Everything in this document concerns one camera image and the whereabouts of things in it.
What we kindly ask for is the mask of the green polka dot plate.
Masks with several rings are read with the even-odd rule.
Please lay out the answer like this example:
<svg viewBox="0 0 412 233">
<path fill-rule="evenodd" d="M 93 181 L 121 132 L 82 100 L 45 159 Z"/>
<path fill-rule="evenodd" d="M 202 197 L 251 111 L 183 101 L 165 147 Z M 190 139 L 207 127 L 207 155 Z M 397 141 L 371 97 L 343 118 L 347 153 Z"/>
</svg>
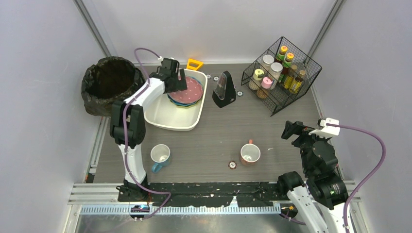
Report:
<svg viewBox="0 0 412 233">
<path fill-rule="evenodd" d="M 197 100 L 195 102 L 192 102 L 192 103 L 181 103 L 181 102 L 177 102 L 177 101 L 174 101 L 174 100 L 172 100 L 172 102 L 178 107 L 190 108 L 190 107 L 193 107 L 193 106 L 197 105 L 201 100 L 202 99 L 199 99 L 199 100 Z"/>
</svg>

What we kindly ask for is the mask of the yellow label oil bottle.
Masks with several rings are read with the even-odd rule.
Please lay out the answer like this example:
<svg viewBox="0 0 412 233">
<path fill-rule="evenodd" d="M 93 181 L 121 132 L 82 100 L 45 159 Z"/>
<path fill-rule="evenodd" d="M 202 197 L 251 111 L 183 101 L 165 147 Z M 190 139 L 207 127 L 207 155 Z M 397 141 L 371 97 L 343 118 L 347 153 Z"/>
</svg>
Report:
<svg viewBox="0 0 412 233">
<path fill-rule="evenodd" d="M 297 94 L 300 90 L 300 88 L 303 85 L 303 82 L 305 81 L 305 76 L 306 76 L 306 70 L 301 69 L 300 71 L 297 72 L 295 78 L 293 79 L 291 86 L 289 87 L 289 92 L 292 94 Z"/>
</svg>

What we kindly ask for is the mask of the yellow oil bottle brown cap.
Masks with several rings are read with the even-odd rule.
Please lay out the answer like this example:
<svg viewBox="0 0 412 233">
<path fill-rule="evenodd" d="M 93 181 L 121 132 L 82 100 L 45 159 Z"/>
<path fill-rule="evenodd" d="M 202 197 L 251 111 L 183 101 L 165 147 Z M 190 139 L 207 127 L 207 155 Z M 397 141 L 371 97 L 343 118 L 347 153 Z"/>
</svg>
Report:
<svg viewBox="0 0 412 233">
<path fill-rule="evenodd" d="M 288 73 L 286 75 L 286 78 L 284 79 L 284 82 L 283 82 L 284 89 L 289 89 L 291 87 L 292 82 L 297 75 L 297 69 L 298 69 L 298 65 L 296 64 L 292 64 L 290 66 Z"/>
</svg>

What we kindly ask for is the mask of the orange handled white mug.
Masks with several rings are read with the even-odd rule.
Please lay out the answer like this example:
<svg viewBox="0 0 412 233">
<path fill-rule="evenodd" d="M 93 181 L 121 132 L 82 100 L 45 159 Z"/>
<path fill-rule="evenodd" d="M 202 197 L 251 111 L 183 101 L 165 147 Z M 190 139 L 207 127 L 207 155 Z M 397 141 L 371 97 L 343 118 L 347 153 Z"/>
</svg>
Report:
<svg viewBox="0 0 412 233">
<path fill-rule="evenodd" d="M 244 166 L 254 165 L 261 156 L 261 151 L 258 146 L 253 143 L 252 139 L 249 139 L 248 143 L 243 145 L 240 149 L 240 162 Z"/>
</svg>

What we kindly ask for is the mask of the pink lid spice shaker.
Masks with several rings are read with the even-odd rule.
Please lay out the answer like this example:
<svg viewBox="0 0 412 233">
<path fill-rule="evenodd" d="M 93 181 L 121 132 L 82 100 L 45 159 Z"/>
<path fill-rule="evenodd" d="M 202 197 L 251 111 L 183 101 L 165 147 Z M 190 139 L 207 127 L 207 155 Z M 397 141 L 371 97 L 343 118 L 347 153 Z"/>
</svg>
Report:
<svg viewBox="0 0 412 233">
<path fill-rule="evenodd" d="M 270 88 L 273 85 L 273 80 L 269 77 L 264 77 L 261 81 L 261 86 L 257 90 L 257 97 L 266 99 L 270 95 Z"/>
</svg>

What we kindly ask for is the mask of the black wire basket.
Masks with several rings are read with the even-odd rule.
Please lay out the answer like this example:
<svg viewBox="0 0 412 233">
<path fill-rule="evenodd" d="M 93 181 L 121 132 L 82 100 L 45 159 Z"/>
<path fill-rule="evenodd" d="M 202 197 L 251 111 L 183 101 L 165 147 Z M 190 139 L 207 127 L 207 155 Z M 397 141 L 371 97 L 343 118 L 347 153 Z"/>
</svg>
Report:
<svg viewBox="0 0 412 233">
<path fill-rule="evenodd" d="M 278 82 L 275 88 L 270 90 L 270 95 L 268 96 L 268 98 L 258 98 L 272 111 L 273 115 L 279 112 L 281 109 L 285 108 L 286 106 L 290 105 L 292 102 L 301 98 L 303 95 L 305 95 L 308 92 L 311 85 L 313 84 L 316 77 L 322 70 L 322 67 L 317 62 L 315 62 L 301 49 L 299 49 L 292 42 L 290 42 L 288 39 L 282 36 L 273 45 L 271 45 L 260 57 L 258 57 L 248 68 L 244 70 L 241 79 L 241 84 L 247 85 L 247 87 L 249 87 L 248 83 L 250 81 L 250 78 L 253 76 L 254 71 L 258 68 L 264 71 L 265 77 L 270 78 L 270 74 L 266 73 L 266 71 L 263 69 L 263 67 L 259 63 L 259 59 L 265 54 L 270 54 L 275 58 L 280 46 L 288 47 L 287 53 L 290 52 L 294 54 L 292 64 L 298 65 L 297 72 L 301 69 L 306 70 L 306 76 L 305 81 L 303 82 L 303 85 L 297 94 L 292 94 L 289 92 L 288 89 L 284 89 L 283 81 L 282 83 Z M 252 92 L 255 95 L 257 95 L 257 90 L 252 90 Z"/>
</svg>

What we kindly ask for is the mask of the grain jar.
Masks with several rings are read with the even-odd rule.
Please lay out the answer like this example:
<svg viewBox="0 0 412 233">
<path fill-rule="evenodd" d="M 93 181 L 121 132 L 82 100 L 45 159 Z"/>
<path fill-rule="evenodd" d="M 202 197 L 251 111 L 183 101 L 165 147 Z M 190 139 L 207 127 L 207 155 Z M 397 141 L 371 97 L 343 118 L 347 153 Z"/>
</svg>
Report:
<svg viewBox="0 0 412 233">
<path fill-rule="evenodd" d="M 263 69 L 266 71 L 266 73 L 269 73 L 271 71 L 271 64 L 275 61 L 274 57 L 270 54 L 265 54 L 259 59 L 259 63 L 263 67 Z"/>
<path fill-rule="evenodd" d="M 274 89 L 276 84 L 278 83 L 282 70 L 283 70 L 283 66 L 281 63 L 274 62 L 271 64 L 270 70 L 269 70 L 270 78 L 273 79 L 273 83 L 270 87 L 271 90 Z"/>
</svg>

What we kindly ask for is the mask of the red sauce bottle yellow cap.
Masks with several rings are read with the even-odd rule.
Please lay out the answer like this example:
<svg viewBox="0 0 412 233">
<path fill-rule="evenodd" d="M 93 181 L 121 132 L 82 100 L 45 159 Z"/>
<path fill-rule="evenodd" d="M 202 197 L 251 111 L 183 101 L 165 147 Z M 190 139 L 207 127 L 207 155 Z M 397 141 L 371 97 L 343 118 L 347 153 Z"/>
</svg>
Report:
<svg viewBox="0 0 412 233">
<path fill-rule="evenodd" d="M 283 69 L 282 69 L 281 74 L 280 74 L 279 79 L 278 79 L 279 83 L 282 83 L 284 78 L 287 76 L 293 59 L 294 59 L 294 54 L 293 53 L 289 52 L 289 53 L 286 54 L 286 56 L 285 56 L 285 58 L 282 62 Z"/>
</svg>

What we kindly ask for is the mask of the yellow lid spice shaker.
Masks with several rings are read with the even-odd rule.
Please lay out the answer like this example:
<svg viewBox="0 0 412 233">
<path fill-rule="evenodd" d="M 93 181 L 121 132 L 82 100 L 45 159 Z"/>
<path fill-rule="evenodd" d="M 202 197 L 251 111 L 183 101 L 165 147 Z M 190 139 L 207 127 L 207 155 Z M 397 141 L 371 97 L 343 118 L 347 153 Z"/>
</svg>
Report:
<svg viewBox="0 0 412 233">
<path fill-rule="evenodd" d="M 251 90 L 258 90 L 261 87 L 261 81 L 265 77 L 265 73 L 262 69 L 256 69 L 253 76 L 250 78 L 248 86 Z"/>
</svg>

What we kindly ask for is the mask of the blue handled white mug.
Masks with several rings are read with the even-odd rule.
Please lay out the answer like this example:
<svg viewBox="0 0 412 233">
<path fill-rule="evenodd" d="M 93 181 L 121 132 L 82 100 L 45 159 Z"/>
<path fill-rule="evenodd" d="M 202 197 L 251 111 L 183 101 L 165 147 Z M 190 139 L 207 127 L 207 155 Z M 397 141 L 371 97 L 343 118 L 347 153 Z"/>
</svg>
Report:
<svg viewBox="0 0 412 233">
<path fill-rule="evenodd" d="M 171 151 L 167 145 L 158 144 L 154 146 L 150 156 L 154 162 L 152 166 L 153 173 L 159 172 L 163 167 L 166 167 L 171 163 Z"/>
</svg>

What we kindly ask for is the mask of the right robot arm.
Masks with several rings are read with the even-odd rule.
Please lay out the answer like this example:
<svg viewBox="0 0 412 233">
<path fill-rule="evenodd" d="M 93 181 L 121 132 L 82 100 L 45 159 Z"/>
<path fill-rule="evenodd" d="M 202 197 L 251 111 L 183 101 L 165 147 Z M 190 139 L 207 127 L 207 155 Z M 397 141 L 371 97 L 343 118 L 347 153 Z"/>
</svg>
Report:
<svg viewBox="0 0 412 233">
<path fill-rule="evenodd" d="M 302 122 L 286 121 L 283 139 L 298 137 L 292 142 L 299 148 L 302 171 L 306 180 L 296 172 L 287 172 L 278 177 L 277 191 L 287 196 L 297 207 L 305 224 L 312 233 L 352 233 L 354 231 L 346 185 L 336 172 L 338 159 L 329 139 L 338 136 L 338 120 L 320 119 L 318 129 Z"/>
</svg>

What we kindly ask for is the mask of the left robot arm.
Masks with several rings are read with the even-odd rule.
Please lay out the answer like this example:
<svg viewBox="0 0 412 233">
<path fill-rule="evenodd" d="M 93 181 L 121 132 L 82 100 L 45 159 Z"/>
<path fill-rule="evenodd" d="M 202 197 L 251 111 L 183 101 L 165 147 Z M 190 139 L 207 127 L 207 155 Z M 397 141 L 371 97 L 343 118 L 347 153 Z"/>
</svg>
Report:
<svg viewBox="0 0 412 233">
<path fill-rule="evenodd" d="M 117 186 L 119 201 L 145 201 L 151 193 L 141 151 L 146 134 L 144 111 L 163 94 L 187 89 L 185 71 L 179 66 L 175 59 L 163 59 L 134 94 L 112 105 L 110 135 L 122 152 L 125 167 L 123 184 Z"/>
</svg>

